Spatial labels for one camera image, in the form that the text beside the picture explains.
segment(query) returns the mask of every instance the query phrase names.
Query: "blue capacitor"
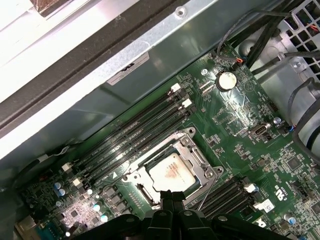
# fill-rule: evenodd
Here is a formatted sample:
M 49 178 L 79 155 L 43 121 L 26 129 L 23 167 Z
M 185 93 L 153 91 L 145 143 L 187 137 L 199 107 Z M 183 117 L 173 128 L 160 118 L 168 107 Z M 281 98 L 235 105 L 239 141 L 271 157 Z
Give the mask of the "blue capacitor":
M 296 224 L 297 220 L 290 213 L 284 215 L 284 220 L 286 220 L 290 225 Z

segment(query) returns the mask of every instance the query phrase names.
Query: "black dimm slot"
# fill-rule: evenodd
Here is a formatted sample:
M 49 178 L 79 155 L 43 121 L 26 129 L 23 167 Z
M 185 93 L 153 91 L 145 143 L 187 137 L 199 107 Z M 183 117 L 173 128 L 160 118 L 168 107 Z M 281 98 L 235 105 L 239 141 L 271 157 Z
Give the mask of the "black dimm slot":
M 242 196 L 241 198 L 237 198 L 236 201 L 232 202 L 231 204 L 228 204 L 224 208 L 216 209 L 216 210 L 214 210 L 210 213 L 207 213 L 207 214 L 204 213 L 204 216 L 207 219 L 212 219 L 218 214 L 230 214 L 230 213 L 235 212 L 237 209 L 242 208 L 243 206 L 245 206 L 247 204 L 248 204 L 247 199 L 244 196 Z
M 179 113 L 177 112 L 177 109 L 172 109 L 171 111 L 169 111 L 168 113 L 166 113 L 165 115 L 163 115 L 160 119 L 158 119 L 159 122 L 163 122 L 164 120 L 166 120 L 168 117 L 172 118 L 175 116 L 174 113 Z M 152 131 L 149 131 L 149 129 L 145 129 L 145 132 L 139 136 L 139 138 L 134 138 L 132 142 L 127 142 L 124 146 L 124 148 L 118 149 L 116 152 L 114 152 L 112 155 L 108 156 L 106 159 L 104 159 L 103 161 L 101 161 L 97 166 L 95 166 L 93 169 L 90 169 L 88 171 L 88 174 L 94 174 L 96 171 L 100 170 L 100 168 L 105 165 L 107 162 L 109 162 L 111 159 L 116 158 L 120 153 L 125 152 L 127 150 L 129 150 L 130 148 L 132 148 L 135 144 L 137 144 L 139 141 L 141 141 L 143 138 L 149 138 L 150 135 L 152 134 Z
M 182 121 L 183 119 L 185 119 L 185 116 L 180 117 L 180 118 L 176 121 L 176 123 L 175 123 L 174 126 L 170 125 L 170 126 L 168 126 L 168 127 L 167 127 L 164 131 L 162 131 L 162 132 L 165 132 L 165 133 L 166 133 L 166 132 L 167 132 L 168 130 L 170 130 L 170 129 L 176 129 L 176 128 L 181 124 L 181 121 Z M 154 135 L 154 136 L 152 137 L 152 139 L 150 139 L 149 141 L 151 142 L 151 141 L 153 141 L 153 140 L 156 140 L 160 135 L 161 135 L 161 133 L 158 133 L 158 134 Z M 143 148 L 147 147 L 150 142 L 145 142 L 142 146 L 139 147 L 139 149 L 136 150 L 136 152 L 138 152 L 138 151 L 142 150 Z M 105 175 L 107 175 L 108 173 L 114 171 L 116 168 L 118 168 L 118 167 L 121 166 L 123 163 L 125 163 L 126 161 L 128 161 L 130 158 L 132 158 L 132 157 L 136 154 L 136 152 L 132 152 L 129 156 L 126 156 L 124 159 L 121 159 L 121 160 L 117 161 L 115 164 L 113 164 L 113 165 L 111 165 L 110 167 L 108 167 L 107 169 L 105 169 L 101 174 L 99 174 L 99 176 L 96 176 L 96 177 L 95 177 L 94 182 L 99 181 L 99 180 L 100 180 L 101 178 L 103 178 Z
M 203 205 L 201 211 L 205 213 L 206 211 L 212 211 L 212 209 L 218 209 L 237 198 L 240 194 L 242 193 L 239 192 L 238 189 L 234 188 L 232 191 L 228 191 L 227 194 L 224 194 L 223 197 L 220 197 L 213 202 L 209 202 L 208 204 Z
M 92 157 L 91 159 L 89 158 L 89 161 L 83 162 L 86 166 L 94 162 L 95 160 L 98 160 L 102 155 L 104 155 L 106 152 L 110 151 L 111 149 L 115 148 L 116 146 L 120 145 L 125 139 L 128 139 L 130 136 L 129 135 L 134 135 L 144 127 L 146 127 L 148 124 L 150 124 L 152 121 L 155 119 L 155 116 L 159 115 L 161 112 L 164 112 L 166 110 L 169 110 L 170 108 L 174 107 L 175 104 L 170 104 L 167 105 L 166 107 L 163 107 L 159 109 L 157 112 L 153 113 L 151 116 L 149 116 L 147 119 L 145 119 L 141 124 L 142 125 L 137 125 L 136 127 L 132 128 L 129 132 L 127 132 L 124 136 L 119 135 L 119 139 L 117 139 L 115 142 L 111 143 L 111 145 L 107 146 L 105 149 L 100 151 L 97 155 Z
M 215 189 L 213 192 L 209 193 L 209 195 L 207 196 L 205 202 L 204 202 L 204 206 L 206 204 L 208 204 L 209 202 L 212 202 L 215 200 L 215 198 L 219 198 L 220 196 L 222 196 L 223 194 L 225 194 L 227 191 L 230 191 L 232 188 L 234 188 L 237 184 L 236 184 L 236 179 L 232 178 L 229 181 L 227 181 L 226 183 L 224 183 L 223 185 L 221 185 L 220 187 L 218 187 L 217 189 Z M 201 201 L 197 202 L 195 205 L 193 205 L 191 207 L 191 209 L 197 209 L 200 205 Z
M 142 110 L 141 112 L 139 112 L 137 115 L 135 115 L 133 118 L 131 118 L 130 121 L 123 123 L 122 125 L 120 125 L 116 130 L 114 130 L 114 132 L 112 132 L 111 134 L 109 134 L 107 137 L 105 137 L 103 140 L 101 140 L 100 142 L 98 142 L 96 145 L 92 146 L 88 151 L 86 151 L 84 153 L 84 157 L 82 157 L 82 159 L 87 158 L 92 151 L 94 151 L 95 149 L 101 147 L 104 143 L 106 143 L 107 141 L 109 141 L 111 138 L 113 138 L 115 135 L 118 134 L 118 132 L 122 131 L 124 128 L 129 127 L 130 125 L 132 125 L 134 122 L 138 121 L 140 118 L 144 117 L 147 112 L 151 112 L 154 110 L 154 108 L 156 106 L 158 106 L 161 103 L 164 103 L 166 100 L 172 98 L 172 96 L 168 97 L 168 94 L 165 93 L 164 95 L 162 95 L 160 98 L 158 98 L 156 101 L 154 101 L 153 103 L 151 103 L 151 105 L 147 106 L 144 110 Z

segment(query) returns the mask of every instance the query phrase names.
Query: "white sticker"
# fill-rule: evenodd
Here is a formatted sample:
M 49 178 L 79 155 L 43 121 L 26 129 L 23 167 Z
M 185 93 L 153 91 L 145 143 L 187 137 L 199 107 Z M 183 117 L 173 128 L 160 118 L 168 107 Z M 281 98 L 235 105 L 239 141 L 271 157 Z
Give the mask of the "white sticker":
M 272 202 L 267 199 L 263 203 L 261 203 L 262 209 L 265 210 L 266 213 L 270 212 L 272 209 L 275 208 L 275 206 L 272 204 Z
M 139 57 L 134 62 L 130 63 L 128 66 L 126 66 L 124 69 L 122 69 L 120 72 L 118 72 L 116 75 L 111 77 L 108 81 L 106 81 L 111 86 L 118 83 L 121 79 L 129 75 L 131 72 L 136 70 L 138 67 L 140 67 L 142 64 L 144 64 L 146 61 L 150 59 L 149 53 L 143 54 L 141 57 Z

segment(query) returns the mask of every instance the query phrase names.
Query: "green circuit board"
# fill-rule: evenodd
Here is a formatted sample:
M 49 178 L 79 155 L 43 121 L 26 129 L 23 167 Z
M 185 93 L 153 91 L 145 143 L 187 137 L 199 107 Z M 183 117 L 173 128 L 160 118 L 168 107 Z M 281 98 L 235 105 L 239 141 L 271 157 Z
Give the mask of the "green circuit board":
M 237 56 L 229 45 L 223 49 L 222 54 Z M 222 176 L 212 188 L 213 192 L 234 176 L 247 177 L 259 189 L 255 202 L 264 203 L 260 209 L 253 208 L 252 212 L 245 216 L 237 212 L 233 214 L 284 236 L 293 234 L 307 239 L 320 239 L 318 227 L 320 224 L 318 216 L 320 214 L 318 191 L 320 178 L 315 165 L 293 143 L 290 126 L 287 126 L 283 120 L 274 123 L 276 117 L 281 118 L 277 107 L 247 67 L 245 65 L 234 67 L 234 63 L 221 60 L 214 54 L 204 55 L 65 156 L 59 165 L 48 171 L 44 180 L 40 182 L 38 179 L 34 180 L 26 190 L 21 191 L 25 202 L 28 205 L 32 204 L 32 212 L 46 209 L 47 214 L 39 217 L 39 223 L 56 225 L 59 234 L 52 239 L 62 237 L 73 223 L 73 220 L 65 218 L 69 224 L 64 226 L 66 222 L 62 224 L 60 219 L 57 219 L 60 213 L 69 215 L 73 211 L 78 211 L 74 219 L 79 221 L 81 218 L 84 222 L 90 222 L 86 224 L 87 229 L 101 224 L 101 222 L 91 222 L 91 219 L 98 218 L 101 213 L 89 211 L 99 200 L 96 198 L 97 195 L 106 202 L 104 211 L 109 212 L 110 219 L 123 213 L 133 213 L 143 218 L 152 206 L 141 191 L 132 182 L 114 183 L 116 179 L 121 178 L 137 156 L 131 156 L 132 149 L 127 147 L 121 153 L 121 158 L 129 156 L 128 160 L 117 165 L 120 161 L 117 155 L 100 166 L 103 158 L 113 156 L 117 148 L 104 151 L 109 149 L 111 143 L 119 142 L 117 146 L 123 148 L 129 141 L 128 138 L 131 141 L 143 135 L 143 131 L 150 131 L 155 136 L 162 130 L 163 132 L 159 133 L 155 140 L 159 142 L 176 130 L 190 127 L 196 129 L 193 140 L 210 165 L 222 166 L 224 169 Z M 231 68 L 237 78 L 237 85 L 230 91 L 222 92 L 215 84 L 217 76 L 226 69 L 230 71 Z M 113 137 L 92 151 L 93 147 L 107 136 L 119 131 L 120 126 L 166 95 L 176 83 L 185 90 L 186 95 L 182 101 L 185 98 L 192 101 L 192 114 L 180 120 L 179 115 L 171 119 L 173 114 L 171 112 L 166 116 L 158 117 L 149 128 L 141 128 L 142 130 L 136 132 L 137 134 L 132 135 L 131 138 L 125 136 L 127 139 L 121 142 Z M 153 114 L 155 113 L 142 114 L 140 122 L 152 119 Z M 267 126 L 266 131 L 263 134 L 255 134 L 257 126 Z M 133 127 L 135 124 L 122 128 L 122 131 L 129 133 Z M 60 181 L 64 182 L 64 185 L 72 185 L 75 178 L 83 178 L 84 172 L 87 171 L 87 169 L 80 169 L 73 177 L 66 178 L 61 169 L 63 164 L 75 162 L 74 166 L 80 166 L 91 161 L 94 164 L 88 167 L 91 169 L 89 178 L 97 179 L 90 186 L 93 194 L 80 193 L 75 188 L 69 188 L 64 196 L 59 196 L 57 191 L 53 191 L 54 183 Z M 102 188 L 111 183 L 114 183 L 112 194 L 117 193 L 119 197 L 117 202 L 112 202 L 108 193 L 100 194 Z M 192 208 L 199 204 L 205 193 L 189 202 L 186 207 Z M 62 206 L 57 206 L 57 201 L 61 202 Z M 121 201 L 125 201 L 125 206 L 119 210 Z M 83 210 L 80 210 L 80 206 L 85 206 L 87 212 L 81 214 L 80 211 Z M 284 220 L 284 215 L 293 216 L 296 223 L 289 224 Z M 86 231 L 86 227 L 79 227 L 77 233 Z

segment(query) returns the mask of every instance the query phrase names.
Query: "wire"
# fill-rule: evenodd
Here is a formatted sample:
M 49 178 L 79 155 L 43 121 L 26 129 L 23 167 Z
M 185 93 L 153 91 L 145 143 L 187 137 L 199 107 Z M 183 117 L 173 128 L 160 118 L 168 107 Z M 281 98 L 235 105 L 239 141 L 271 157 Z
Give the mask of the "wire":
M 294 103 L 294 100 L 296 98 L 297 93 L 307 87 L 309 84 L 315 84 L 315 79 L 313 77 L 308 78 L 304 83 L 302 83 L 300 86 L 298 86 L 291 94 L 288 100 L 288 109 L 287 109 L 287 123 L 291 126 L 293 125 L 292 120 L 291 120 L 291 113 L 292 113 L 292 105 Z
M 229 56 L 224 56 L 221 55 L 221 49 L 223 44 L 225 43 L 225 41 L 229 38 L 229 36 L 233 33 L 233 31 L 236 29 L 236 27 L 244 20 L 246 19 L 249 15 L 253 14 L 253 13 L 258 13 L 258 14 L 264 14 L 264 15 L 272 15 L 272 16 L 282 16 L 287 13 L 283 13 L 283 12 L 273 12 L 273 11 L 262 11 L 262 10 L 258 10 L 258 9 L 252 9 L 250 11 L 248 11 L 247 13 L 245 13 L 242 17 L 240 17 L 240 19 L 226 32 L 226 34 L 223 36 L 223 38 L 221 39 L 220 43 L 218 44 L 218 48 L 217 48 L 217 56 L 223 60 L 227 60 L 227 61 L 236 61 L 238 57 L 229 57 Z
M 18 180 L 26 175 L 29 171 L 31 171 L 35 166 L 40 163 L 39 159 L 33 160 L 27 166 L 25 166 L 12 180 L 12 188 L 15 189 L 17 187 Z
M 210 186 L 209 190 L 206 192 L 206 195 L 205 195 L 204 198 L 202 199 L 202 201 L 201 201 L 201 203 L 200 203 L 200 205 L 199 205 L 199 207 L 198 207 L 198 209 L 197 209 L 198 211 L 201 210 L 202 206 L 204 205 L 204 203 L 205 203 L 205 201 L 206 201 L 209 193 L 211 192 L 211 190 L 212 190 L 212 188 L 213 188 L 213 186 L 215 185 L 216 182 L 217 182 L 217 179 L 213 179 L 213 180 L 212 180 L 212 183 L 211 183 L 211 186 Z
M 286 58 L 293 58 L 293 57 L 302 57 L 302 58 L 320 58 L 320 51 L 297 51 L 297 52 L 287 52 L 284 54 Z M 271 61 L 267 62 L 262 67 L 259 67 L 252 71 L 253 75 L 257 75 L 262 73 L 263 71 L 273 67 L 278 62 L 280 62 L 279 57 L 275 57 Z
M 283 12 L 290 12 L 292 9 L 298 7 L 300 4 L 302 4 L 304 0 L 296 0 L 289 4 L 285 9 L 282 9 Z M 283 17 L 276 17 L 274 21 L 271 21 L 268 23 L 268 25 L 263 30 L 262 34 L 260 35 L 259 39 L 255 43 L 255 45 L 250 50 L 250 53 L 247 56 L 246 65 L 250 69 L 254 63 L 257 61 L 259 56 L 261 55 L 262 51 L 265 49 L 269 39 L 274 34 L 275 30 L 277 29 L 278 25 L 283 20 Z
M 320 99 L 316 100 L 308 110 L 303 114 L 298 124 L 296 125 L 295 131 L 292 134 L 293 142 L 311 159 L 313 159 L 314 163 L 320 165 L 320 158 L 311 152 L 301 141 L 299 138 L 300 131 L 304 128 L 304 126 L 309 122 L 309 120 L 320 110 Z
M 272 12 L 279 12 L 287 5 L 288 5 L 288 1 L 284 0 L 282 3 L 280 3 L 274 9 L 272 9 Z M 271 16 L 263 16 L 263 17 L 261 17 L 259 20 L 257 20 L 254 23 L 250 24 L 250 26 L 248 26 L 246 29 L 242 30 L 240 33 L 238 33 L 233 38 L 231 38 L 229 40 L 229 42 L 232 43 L 232 47 L 235 49 L 238 45 L 240 45 L 249 36 L 254 34 L 256 31 L 261 29 L 263 26 L 267 25 L 273 19 L 274 19 L 274 17 L 271 17 Z
M 310 151 L 312 150 L 313 146 L 314 146 L 314 143 L 317 139 L 317 137 L 319 136 L 320 134 L 320 126 L 318 126 L 314 131 L 313 133 L 311 134 L 311 136 L 309 137 L 309 140 L 306 144 L 306 148 L 309 149 Z

